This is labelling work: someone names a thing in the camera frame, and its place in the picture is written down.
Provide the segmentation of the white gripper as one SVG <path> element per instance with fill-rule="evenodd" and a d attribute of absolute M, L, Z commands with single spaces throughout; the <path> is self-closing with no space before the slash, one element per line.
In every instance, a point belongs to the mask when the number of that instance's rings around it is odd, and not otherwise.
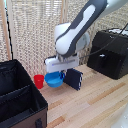
<path fill-rule="evenodd" d="M 45 60 L 45 65 L 46 65 L 46 71 L 48 73 L 62 71 L 61 79 L 64 80 L 66 76 L 65 70 L 77 67 L 79 65 L 79 57 L 71 56 L 63 60 L 60 60 L 58 56 L 50 57 Z"/>

